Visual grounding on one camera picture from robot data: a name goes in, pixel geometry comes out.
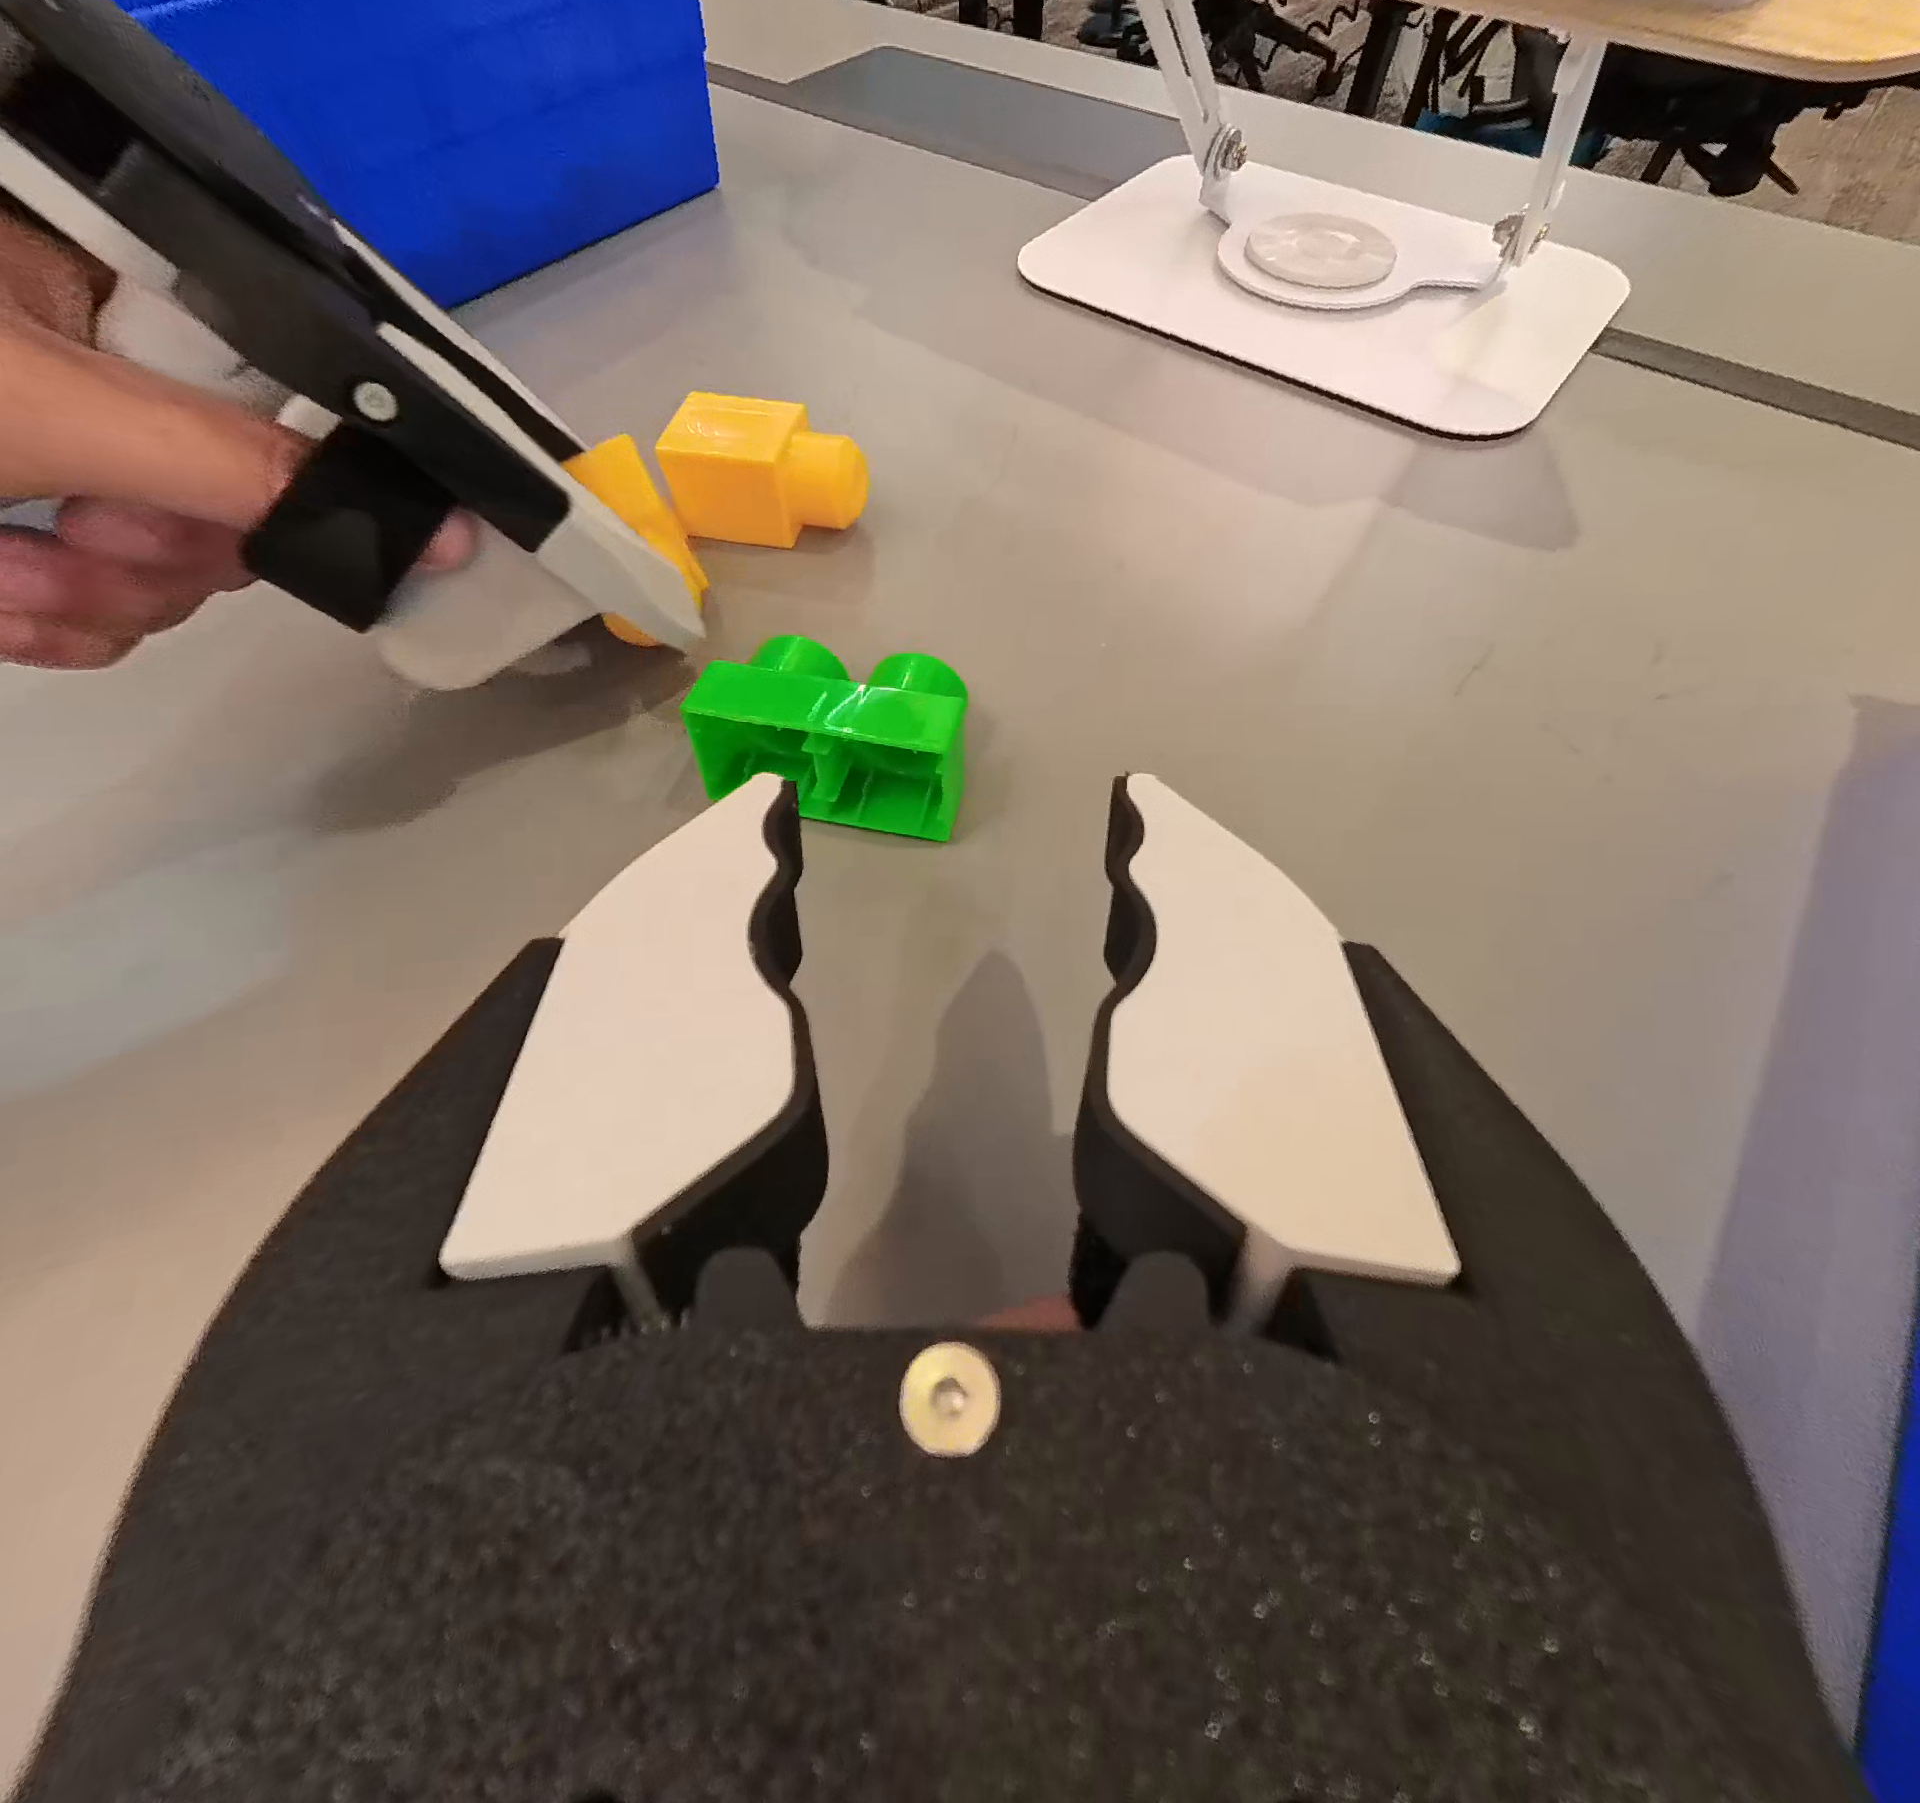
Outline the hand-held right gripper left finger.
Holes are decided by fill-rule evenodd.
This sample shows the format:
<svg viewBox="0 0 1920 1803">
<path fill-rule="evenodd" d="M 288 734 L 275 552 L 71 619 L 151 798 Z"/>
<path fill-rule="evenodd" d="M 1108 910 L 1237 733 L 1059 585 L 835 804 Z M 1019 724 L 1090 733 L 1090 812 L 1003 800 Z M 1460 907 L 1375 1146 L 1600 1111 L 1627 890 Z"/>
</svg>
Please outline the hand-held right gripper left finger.
<svg viewBox="0 0 1920 1803">
<path fill-rule="evenodd" d="M 680 1317 L 708 1260 L 790 1287 L 828 1149 L 802 962 L 797 786 L 761 774 L 563 925 L 439 1262 L 461 1283 L 603 1271 Z"/>
</svg>

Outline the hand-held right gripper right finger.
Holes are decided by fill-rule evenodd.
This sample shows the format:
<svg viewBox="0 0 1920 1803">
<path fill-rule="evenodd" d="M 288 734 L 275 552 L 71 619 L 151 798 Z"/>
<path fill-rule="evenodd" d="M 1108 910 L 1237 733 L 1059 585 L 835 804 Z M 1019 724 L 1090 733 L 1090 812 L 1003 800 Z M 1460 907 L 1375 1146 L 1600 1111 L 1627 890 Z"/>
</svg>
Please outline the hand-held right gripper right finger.
<svg viewBox="0 0 1920 1803">
<path fill-rule="evenodd" d="M 1154 1257 L 1254 1333 L 1305 1273 L 1452 1287 L 1459 1253 L 1332 920 L 1147 772 L 1112 783 L 1102 867 L 1108 989 L 1069 1136 L 1080 1324 Z"/>
</svg>

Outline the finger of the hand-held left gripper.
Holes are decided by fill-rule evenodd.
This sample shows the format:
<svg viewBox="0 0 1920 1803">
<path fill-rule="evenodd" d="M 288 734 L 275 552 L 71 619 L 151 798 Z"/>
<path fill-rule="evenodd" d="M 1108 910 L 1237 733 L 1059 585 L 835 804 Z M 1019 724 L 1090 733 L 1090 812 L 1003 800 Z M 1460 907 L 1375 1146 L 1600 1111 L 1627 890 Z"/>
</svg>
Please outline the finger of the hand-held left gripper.
<svg viewBox="0 0 1920 1803">
<path fill-rule="evenodd" d="M 703 605 L 682 566 L 569 472 L 584 440 L 350 228 L 333 228 L 382 348 L 350 385 L 350 412 L 474 520 L 464 566 L 401 581 L 382 652 L 524 656 L 535 627 L 594 614 L 699 646 Z"/>
</svg>

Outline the yellow one-stud toy block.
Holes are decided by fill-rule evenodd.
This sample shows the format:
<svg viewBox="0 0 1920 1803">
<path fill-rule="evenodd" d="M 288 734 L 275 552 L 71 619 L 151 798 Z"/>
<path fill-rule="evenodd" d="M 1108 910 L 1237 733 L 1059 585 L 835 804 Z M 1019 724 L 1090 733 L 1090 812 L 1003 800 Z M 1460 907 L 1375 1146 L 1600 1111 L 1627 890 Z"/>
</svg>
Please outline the yellow one-stud toy block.
<svg viewBox="0 0 1920 1803">
<path fill-rule="evenodd" d="M 708 574 L 683 520 L 625 434 L 563 461 L 566 517 L 543 565 L 629 641 L 690 652 L 705 641 Z"/>
<path fill-rule="evenodd" d="M 690 393 L 654 447 L 672 503 L 701 542 L 794 548 L 845 531 L 871 493 L 864 450 L 797 401 Z"/>
</svg>

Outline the green two-stud toy block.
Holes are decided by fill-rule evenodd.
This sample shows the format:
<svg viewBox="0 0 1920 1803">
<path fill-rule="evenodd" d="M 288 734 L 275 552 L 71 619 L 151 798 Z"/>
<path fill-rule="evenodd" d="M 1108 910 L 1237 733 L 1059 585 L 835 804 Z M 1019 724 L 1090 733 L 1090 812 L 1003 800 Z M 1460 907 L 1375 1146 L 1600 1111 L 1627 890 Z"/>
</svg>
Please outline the green two-stud toy block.
<svg viewBox="0 0 1920 1803">
<path fill-rule="evenodd" d="M 715 802 L 778 777 L 807 820 L 944 845 L 963 798 L 969 705 L 961 674 L 933 653 L 895 652 L 855 676 L 828 646 L 788 634 L 706 665 L 682 723 Z"/>
</svg>

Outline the blue plastic bin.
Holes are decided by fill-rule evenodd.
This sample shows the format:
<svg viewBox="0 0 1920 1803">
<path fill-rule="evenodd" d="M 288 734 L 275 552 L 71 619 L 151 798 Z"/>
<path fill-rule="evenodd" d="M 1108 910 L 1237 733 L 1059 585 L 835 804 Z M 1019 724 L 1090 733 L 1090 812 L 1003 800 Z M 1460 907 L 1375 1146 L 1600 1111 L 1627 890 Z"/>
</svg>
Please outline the blue plastic bin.
<svg viewBox="0 0 1920 1803">
<path fill-rule="evenodd" d="M 114 0 L 442 305 L 718 183 L 699 0 Z"/>
<path fill-rule="evenodd" d="M 1887 1495 L 1885 1557 L 1860 1692 L 1860 1766 L 1879 1800 L 1918 1798 L 1918 1368 Z"/>
</svg>

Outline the person's left hand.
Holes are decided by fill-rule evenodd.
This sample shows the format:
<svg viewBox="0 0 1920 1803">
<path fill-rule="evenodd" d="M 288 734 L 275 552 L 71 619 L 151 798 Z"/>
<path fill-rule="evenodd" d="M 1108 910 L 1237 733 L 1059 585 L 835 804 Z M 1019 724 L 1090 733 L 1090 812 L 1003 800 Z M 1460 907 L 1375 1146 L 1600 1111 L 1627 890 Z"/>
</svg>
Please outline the person's left hand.
<svg viewBox="0 0 1920 1803">
<path fill-rule="evenodd" d="M 97 351 L 109 278 L 33 218 L 2 223 L 2 660 L 102 670 L 251 581 L 240 540 L 311 441 Z"/>
</svg>

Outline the white stand with wooden board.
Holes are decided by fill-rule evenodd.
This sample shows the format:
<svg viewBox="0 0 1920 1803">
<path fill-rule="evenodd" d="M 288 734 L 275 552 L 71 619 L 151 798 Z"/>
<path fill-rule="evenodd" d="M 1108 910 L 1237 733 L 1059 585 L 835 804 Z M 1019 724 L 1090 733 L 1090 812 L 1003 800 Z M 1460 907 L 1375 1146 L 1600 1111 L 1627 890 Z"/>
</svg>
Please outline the white stand with wooden board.
<svg viewBox="0 0 1920 1803">
<path fill-rule="evenodd" d="M 1523 206 L 1489 222 L 1260 162 L 1195 0 L 1132 0 L 1185 136 L 1026 243 L 1032 290 L 1439 437 L 1533 423 L 1627 300 L 1554 243 L 1610 44 L 1862 82 L 1916 70 L 1916 0 L 1408 0 L 1565 42 Z"/>
</svg>

